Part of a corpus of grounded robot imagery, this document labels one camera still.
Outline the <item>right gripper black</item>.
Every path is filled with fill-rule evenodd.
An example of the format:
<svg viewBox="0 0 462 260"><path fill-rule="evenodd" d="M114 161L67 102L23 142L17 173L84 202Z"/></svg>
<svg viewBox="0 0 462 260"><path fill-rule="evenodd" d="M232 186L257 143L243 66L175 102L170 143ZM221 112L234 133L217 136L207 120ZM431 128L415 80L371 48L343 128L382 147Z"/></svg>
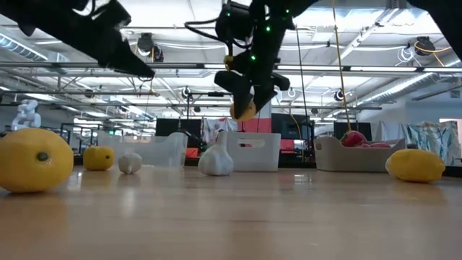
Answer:
<svg viewBox="0 0 462 260"><path fill-rule="evenodd" d="M278 62L279 50L286 30L290 29L290 19L271 17L256 23L253 40L249 50L235 56L230 69L215 74L215 83L225 90L233 92L233 113L240 118L248 109L250 102L259 112L276 95L273 87L287 90L290 80L273 73Z"/></svg>

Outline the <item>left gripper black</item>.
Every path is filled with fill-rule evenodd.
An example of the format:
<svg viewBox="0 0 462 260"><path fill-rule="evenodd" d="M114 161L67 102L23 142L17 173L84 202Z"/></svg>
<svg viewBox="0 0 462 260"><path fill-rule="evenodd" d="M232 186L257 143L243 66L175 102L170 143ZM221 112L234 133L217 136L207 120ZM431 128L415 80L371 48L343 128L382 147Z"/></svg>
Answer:
<svg viewBox="0 0 462 260"><path fill-rule="evenodd" d="M96 7L91 2L87 14L78 13L77 49L97 61L107 61L104 68L138 77L153 77L155 72L132 52L120 29L131 22L131 15L119 1Z"/></svg>

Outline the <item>orange-yellow lemon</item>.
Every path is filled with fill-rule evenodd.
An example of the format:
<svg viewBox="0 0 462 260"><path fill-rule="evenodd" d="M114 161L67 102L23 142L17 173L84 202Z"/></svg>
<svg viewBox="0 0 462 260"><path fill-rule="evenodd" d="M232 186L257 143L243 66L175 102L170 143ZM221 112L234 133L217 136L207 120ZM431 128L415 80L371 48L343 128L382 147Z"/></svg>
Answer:
<svg viewBox="0 0 462 260"><path fill-rule="evenodd" d="M237 117L235 115L235 104L232 103L230 106L230 116L235 121L248 121L252 119L256 114L256 105L253 101L249 102L248 107L245 109L241 117Z"/></svg>

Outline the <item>white garlic bulb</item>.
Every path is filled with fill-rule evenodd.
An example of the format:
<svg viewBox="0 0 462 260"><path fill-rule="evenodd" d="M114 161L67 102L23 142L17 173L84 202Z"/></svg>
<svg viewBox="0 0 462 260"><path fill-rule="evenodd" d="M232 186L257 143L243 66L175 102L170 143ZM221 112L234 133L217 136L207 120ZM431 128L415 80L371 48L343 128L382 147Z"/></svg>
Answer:
<svg viewBox="0 0 462 260"><path fill-rule="evenodd" d="M136 153L127 153L118 159L118 168L122 173L134 174L142 167L142 158Z"/></svg>
<svg viewBox="0 0 462 260"><path fill-rule="evenodd" d="M227 132L221 131L216 142L199 159L199 172L206 176L229 176L234 170L234 161L227 151Z"/></svg>

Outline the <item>yellow lemon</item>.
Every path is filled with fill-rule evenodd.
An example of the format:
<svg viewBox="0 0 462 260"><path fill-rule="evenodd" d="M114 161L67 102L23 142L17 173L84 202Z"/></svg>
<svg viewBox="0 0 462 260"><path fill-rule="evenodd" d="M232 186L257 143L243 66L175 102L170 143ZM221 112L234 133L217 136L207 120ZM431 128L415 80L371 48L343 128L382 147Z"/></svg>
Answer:
<svg viewBox="0 0 462 260"><path fill-rule="evenodd" d="M112 167L114 150L112 147L92 146L83 153L83 166L90 171L104 171Z"/></svg>
<svg viewBox="0 0 462 260"><path fill-rule="evenodd" d="M0 187L12 193L47 191L67 181L74 153L58 134L25 128L0 138Z"/></svg>
<svg viewBox="0 0 462 260"><path fill-rule="evenodd" d="M433 152L401 149L386 160L385 169L401 181L431 183L442 178L445 163Z"/></svg>

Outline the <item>white column with red band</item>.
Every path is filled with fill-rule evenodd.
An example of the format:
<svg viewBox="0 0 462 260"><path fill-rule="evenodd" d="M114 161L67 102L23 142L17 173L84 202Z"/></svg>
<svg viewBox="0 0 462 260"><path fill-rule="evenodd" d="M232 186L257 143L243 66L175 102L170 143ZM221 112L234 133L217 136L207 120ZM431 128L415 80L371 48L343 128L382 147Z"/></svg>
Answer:
<svg viewBox="0 0 462 260"><path fill-rule="evenodd" d="M253 131L257 133L271 133L271 103L268 102L264 107L255 115L253 122Z"/></svg>

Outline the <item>black monitor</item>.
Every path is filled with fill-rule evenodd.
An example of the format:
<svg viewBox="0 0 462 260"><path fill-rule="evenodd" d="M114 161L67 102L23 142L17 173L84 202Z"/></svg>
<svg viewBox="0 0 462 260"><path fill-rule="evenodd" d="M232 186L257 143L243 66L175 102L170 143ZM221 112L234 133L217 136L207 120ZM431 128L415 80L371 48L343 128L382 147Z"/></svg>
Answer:
<svg viewBox="0 0 462 260"><path fill-rule="evenodd" d="M281 134L281 139L309 140L311 131L310 117L287 113L271 114L271 132Z"/></svg>
<svg viewBox="0 0 462 260"><path fill-rule="evenodd" d="M363 134L367 141L372 140L372 131L371 131L371 124L365 122L351 122L350 123L351 130L358 131L359 133ZM347 122L334 122L334 136L337 139L341 139L345 133L349 130Z"/></svg>
<svg viewBox="0 0 462 260"><path fill-rule="evenodd" d="M177 119L177 118L158 118L156 121L155 135L168 137L173 132L185 130L188 133L201 136L200 119Z"/></svg>

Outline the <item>floral white cloth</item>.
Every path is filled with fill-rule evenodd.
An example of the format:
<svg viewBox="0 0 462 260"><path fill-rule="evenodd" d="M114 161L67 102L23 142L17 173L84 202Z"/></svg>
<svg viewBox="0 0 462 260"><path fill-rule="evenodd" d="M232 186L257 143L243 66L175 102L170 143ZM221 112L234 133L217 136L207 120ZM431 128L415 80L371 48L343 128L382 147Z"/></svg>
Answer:
<svg viewBox="0 0 462 260"><path fill-rule="evenodd" d="M204 118L202 120L201 138L206 143L213 143L221 130L237 131L237 123L231 118Z"/></svg>

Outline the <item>white plastic basket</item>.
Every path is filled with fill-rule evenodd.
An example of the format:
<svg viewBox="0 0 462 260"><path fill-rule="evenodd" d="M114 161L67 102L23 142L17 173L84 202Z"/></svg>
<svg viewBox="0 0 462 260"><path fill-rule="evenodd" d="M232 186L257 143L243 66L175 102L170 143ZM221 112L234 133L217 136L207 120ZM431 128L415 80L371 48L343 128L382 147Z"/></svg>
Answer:
<svg viewBox="0 0 462 260"><path fill-rule="evenodd" d="M277 172L281 134L230 132L227 151L237 172Z"/></svg>

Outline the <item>clear plastic container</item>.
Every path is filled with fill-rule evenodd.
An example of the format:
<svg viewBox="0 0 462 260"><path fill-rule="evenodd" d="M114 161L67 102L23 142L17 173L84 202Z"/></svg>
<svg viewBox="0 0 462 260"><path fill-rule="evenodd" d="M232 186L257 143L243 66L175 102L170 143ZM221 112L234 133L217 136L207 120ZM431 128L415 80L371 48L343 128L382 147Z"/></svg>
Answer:
<svg viewBox="0 0 462 260"><path fill-rule="evenodd" d="M182 168L186 159L188 137L181 132L169 136L116 136L99 131L98 145L112 147L115 161L121 156L136 153L144 165L158 168Z"/></svg>

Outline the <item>grey plastic basket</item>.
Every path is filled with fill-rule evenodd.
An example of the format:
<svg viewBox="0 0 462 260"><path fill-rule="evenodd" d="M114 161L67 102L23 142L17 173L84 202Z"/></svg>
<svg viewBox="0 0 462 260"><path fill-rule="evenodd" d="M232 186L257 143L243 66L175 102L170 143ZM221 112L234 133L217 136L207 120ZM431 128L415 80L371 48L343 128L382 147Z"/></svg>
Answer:
<svg viewBox="0 0 462 260"><path fill-rule="evenodd" d="M385 173L386 160L406 148L405 139L385 141L390 148L345 147L334 137L315 140L315 163L318 170L330 172Z"/></svg>

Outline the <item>leaf-patterned cloth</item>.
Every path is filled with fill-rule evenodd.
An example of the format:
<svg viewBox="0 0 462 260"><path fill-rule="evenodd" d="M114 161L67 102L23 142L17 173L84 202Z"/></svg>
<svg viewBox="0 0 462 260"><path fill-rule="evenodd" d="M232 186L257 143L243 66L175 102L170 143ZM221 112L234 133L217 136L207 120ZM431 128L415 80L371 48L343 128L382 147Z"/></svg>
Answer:
<svg viewBox="0 0 462 260"><path fill-rule="evenodd" d="M456 121L443 123L401 123L377 121L371 123L372 140L405 139L407 145L440 156L447 166L462 166L462 149Z"/></svg>

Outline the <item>black metal rack frame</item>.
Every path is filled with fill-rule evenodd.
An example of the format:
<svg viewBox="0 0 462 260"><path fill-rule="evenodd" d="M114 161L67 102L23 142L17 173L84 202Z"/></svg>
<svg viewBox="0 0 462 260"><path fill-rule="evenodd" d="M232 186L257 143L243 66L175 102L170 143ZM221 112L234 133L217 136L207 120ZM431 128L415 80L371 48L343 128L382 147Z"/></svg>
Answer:
<svg viewBox="0 0 462 260"><path fill-rule="evenodd" d="M191 119L190 110L191 108L195 111L195 113L201 113L201 108L204 107L206 109L218 108L219 114L212 115L206 114L199 115L201 118L201 126L202 120L204 118L228 118L230 114L225 114L224 110L221 108L230 108L232 104L232 94L228 92L191 92L188 89L184 89L182 93L183 98L186 101L186 119ZM192 134L188 133L185 130L182 130L186 135L192 136Z"/></svg>

